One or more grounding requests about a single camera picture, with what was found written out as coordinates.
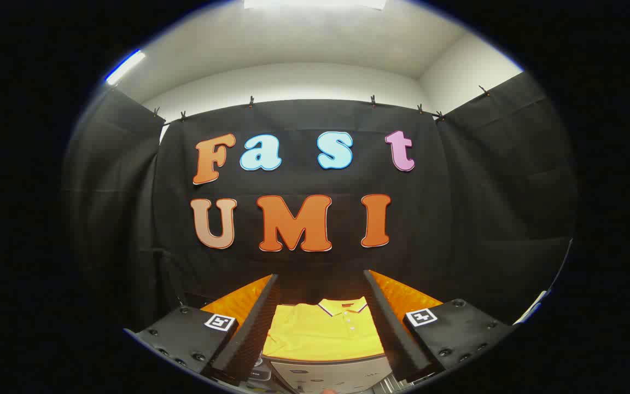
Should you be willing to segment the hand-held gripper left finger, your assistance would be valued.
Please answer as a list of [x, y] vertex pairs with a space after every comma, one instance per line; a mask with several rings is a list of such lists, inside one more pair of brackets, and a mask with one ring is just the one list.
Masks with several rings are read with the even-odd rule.
[[170, 289], [178, 299], [170, 311], [126, 334], [190, 375], [238, 385], [263, 352], [281, 297], [279, 279], [270, 274], [217, 294], [192, 277], [173, 279]]

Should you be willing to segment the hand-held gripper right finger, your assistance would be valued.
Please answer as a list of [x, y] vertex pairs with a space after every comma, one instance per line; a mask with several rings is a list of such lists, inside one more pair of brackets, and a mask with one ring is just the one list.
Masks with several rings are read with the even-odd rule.
[[363, 277], [383, 352], [398, 380], [449, 374], [516, 329], [464, 299], [443, 303], [374, 271], [363, 271]]

